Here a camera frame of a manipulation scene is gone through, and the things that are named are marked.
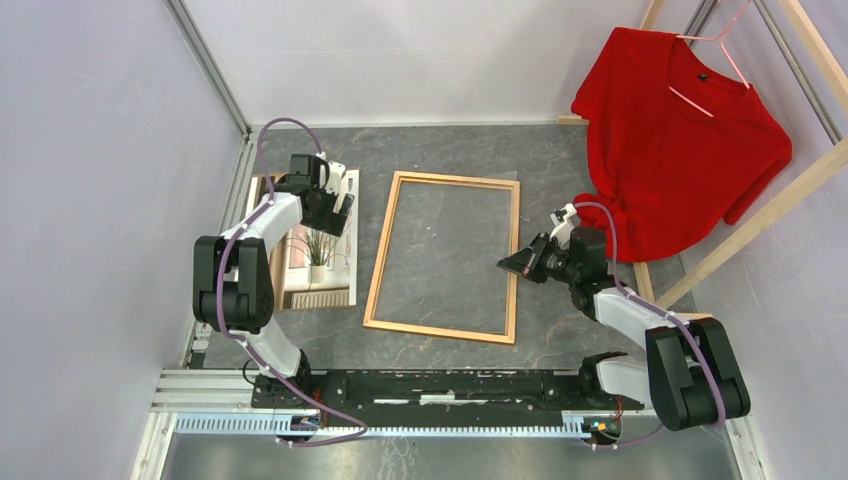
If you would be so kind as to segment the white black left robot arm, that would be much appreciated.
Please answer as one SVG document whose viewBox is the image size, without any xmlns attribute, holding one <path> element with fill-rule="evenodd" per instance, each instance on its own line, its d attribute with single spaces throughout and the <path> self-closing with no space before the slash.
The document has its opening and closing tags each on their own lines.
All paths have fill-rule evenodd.
<svg viewBox="0 0 848 480">
<path fill-rule="evenodd" d="M 300 293 L 327 286 L 328 266 L 351 270 L 343 249 L 355 207 L 354 181 L 344 165 L 318 154 L 294 154 L 288 170 L 258 184 L 246 216 L 228 230 L 199 237 L 193 247 L 195 319 L 238 343 L 261 375 L 277 380 L 275 392 L 290 407 L 314 394 L 305 353 L 274 317 L 282 297 L 285 258 L 303 257 Z"/>
</svg>

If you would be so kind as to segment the plant window photo print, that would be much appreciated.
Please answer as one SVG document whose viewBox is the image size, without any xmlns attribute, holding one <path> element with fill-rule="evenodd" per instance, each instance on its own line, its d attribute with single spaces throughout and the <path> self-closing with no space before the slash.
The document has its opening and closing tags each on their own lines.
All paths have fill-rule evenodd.
<svg viewBox="0 0 848 480">
<path fill-rule="evenodd" d="M 245 222 L 248 237 L 264 239 L 274 293 L 275 311 L 352 307 L 356 304 L 358 172 L 349 170 L 342 193 L 354 195 L 350 217 L 341 237 L 313 230 L 295 218 L 298 198 L 276 193 L 268 198 L 268 179 L 254 175 L 249 184 L 245 215 L 261 206 L 269 209 Z"/>
</svg>

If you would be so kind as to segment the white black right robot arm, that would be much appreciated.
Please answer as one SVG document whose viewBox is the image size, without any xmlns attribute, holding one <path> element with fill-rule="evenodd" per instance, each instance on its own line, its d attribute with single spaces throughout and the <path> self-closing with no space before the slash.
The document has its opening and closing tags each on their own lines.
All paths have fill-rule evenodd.
<svg viewBox="0 0 848 480">
<path fill-rule="evenodd" d="M 578 227 L 566 244 L 540 233 L 497 265 L 533 283 L 565 284 L 577 310 L 645 352 L 643 362 L 623 352 L 585 358 L 577 382 L 585 405 L 602 408 L 623 396 L 653 409 L 671 431 L 750 413 L 752 400 L 722 323 L 711 316 L 685 319 L 621 283 L 610 270 L 602 231 Z"/>
</svg>

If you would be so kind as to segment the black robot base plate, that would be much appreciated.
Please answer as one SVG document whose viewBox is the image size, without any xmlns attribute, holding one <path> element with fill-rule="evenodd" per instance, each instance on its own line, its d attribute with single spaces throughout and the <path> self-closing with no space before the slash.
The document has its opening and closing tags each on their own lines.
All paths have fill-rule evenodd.
<svg viewBox="0 0 848 480">
<path fill-rule="evenodd" d="M 256 409 L 313 409 L 321 427 L 548 427 L 564 411 L 615 414 L 644 404 L 589 386 L 572 370 L 315 370 L 296 381 L 296 395 L 277 379 L 252 381 Z"/>
</svg>

